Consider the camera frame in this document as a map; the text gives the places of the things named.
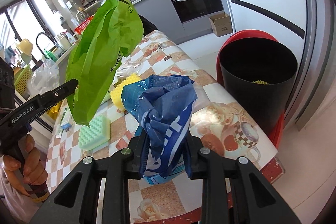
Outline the pink sleeved left forearm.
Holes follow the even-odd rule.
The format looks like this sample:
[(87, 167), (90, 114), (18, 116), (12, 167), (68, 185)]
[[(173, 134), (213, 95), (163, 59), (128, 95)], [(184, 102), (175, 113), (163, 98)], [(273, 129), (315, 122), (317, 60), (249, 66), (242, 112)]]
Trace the pink sleeved left forearm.
[(4, 203), (17, 223), (29, 223), (39, 207), (29, 196), (15, 189), (18, 180), (14, 171), (20, 167), (20, 162), (10, 156), (4, 156), (1, 165), (1, 187), (4, 193)]

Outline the person's left hand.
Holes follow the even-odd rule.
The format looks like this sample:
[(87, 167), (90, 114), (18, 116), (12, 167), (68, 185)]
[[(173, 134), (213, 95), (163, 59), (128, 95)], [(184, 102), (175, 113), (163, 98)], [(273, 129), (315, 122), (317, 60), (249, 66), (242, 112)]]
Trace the person's left hand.
[(6, 177), (11, 186), (19, 193), (29, 197), (23, 184), (41, 185), (47, 180), (48, 174), (40, 161), (40, 151), (35, 147), (34, 138), (30, 135), (26, 135), (25, 149), (28, 153), (28, 157), (23, 167), (23, 179), (22, 182), (15, 175), (15, 171), (21, 167), (21, 163), (11, 156), (4, 155), (2, 168), (6, 174)]

